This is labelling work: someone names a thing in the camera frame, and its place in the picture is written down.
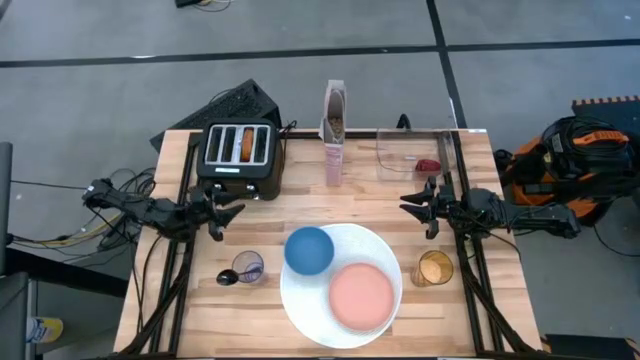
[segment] gray floor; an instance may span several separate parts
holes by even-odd
[[[449,44],[640,37],[636,0],[437,6]],[[178,10],[171,0],[13,0],[0,21],[0,61],[433,44],[423,0],[236,0],[215,14]],[[515,150],[570,115],[573,99],[640,93],[638,47],[450,56],[468,126],[487,128],[494,148]],[[14,178],[85,186],[116,168],[153,166],[148,138],[248,78],[279,104],[284,120],[302,127],[317,126],[332,78],[348,86],[350,127],[391,126],[402,112],[414,126],[453,124],[436,53],[379,54],[0,68],[0,140],[15,145]],[[68,232],[91,215],[75,191],[16,185],[12,192],[10,230],[23,236]],[[632,241],[639,216],[623,199],[600,233],[640,252]],[[639,260],[606,251],[591,230],[573,240],[528,235],[518,245],[541,333],[640,340]],[[113,266],[126,273],[127,264]],[[117,307],[111,315],[117,319]],[[107,329],[47,358],[105,355],[114,335]]]

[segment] black toaster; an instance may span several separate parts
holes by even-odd
[[[279,129],[270,120],[215,119],[203,128],[196,171],[205,188],[273,200],[283,170]]]

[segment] white plate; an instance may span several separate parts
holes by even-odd
[[[373,231],[355,224],[322,226],[333,240],[335,255],[327,270],[304,276],[285,262],[280,276],[280,296],[293,325],[320,345],[352,349],[370,343],[387,330],[400,308],[402,272],[393,251]],[[393,311],[387,322],[372,331],[355,332],[338,323],[329,307],[329,284],[333,275],[353,263],[374,265],[384,272],[393,286]]]

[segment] black spoon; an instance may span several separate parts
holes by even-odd
[[[253,274],[261,271],[262,271],[262,268],[259,266],[240,274],[238,274],[233,269],[226,269],[226,270],[220,271],[220,274],[218,274],[218,276],[216,277],[216,282],[222,286],[229,286],[237,283],[238,280],[240,280],[240,276],[242,275]]]

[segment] wooden table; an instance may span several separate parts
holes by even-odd
[[[158,160],[154,197],[176,200],[190,131],[167,131]],[[484,131],[460,130],[472,187],[502,194],[489,137]],[[319,140],[289,140],[282,192],[274,201],[248,201],[247,208],[226,230],[223,242],[214,242],[203,226],[196,238],[196,253],[189,281],[178,356],[464,356],[474,355],[463,294],[456,269],[441,286],[417,288],[409,273],[420,255],[441,250],[458,264],[454,237],[445,221],[435,240],[425,239],[425,227],[398,208],[399,196],[421,189],[422,182],[380,182],[376,174],[375,140],[347,140],[344,183],[324,185],[324,149]],[[195,181],[195,170],[192,181]],[[283,244],[289,234],[305,225],[356,223],[380,235],[393,249],[404,278],[404,293],[392,326],[372,343],[351,350],[325,348],[304,337],[291,324],[280,299]],[[497,234],[513,240],[505,231]],[[144,229],[136,254],[138,278],[156,234]],[[149,261],[143,306],[145,319],[158,299],[167,241],[161,241]],[[540,339],[531,309],[522,267],[508,245],[488,238],[484,249],[495,302],[507,320],[531,346]],[[255,250],[265,261],[266,284],[222,287],[216,275],[229,268],[244,250]],[[491,349],[487,316],[478,304],[485,346]],[[173,311],[165,318],[160,350],[168,344]],[[138,305],[133,278],[125,301],[115,351],[135,336]]]

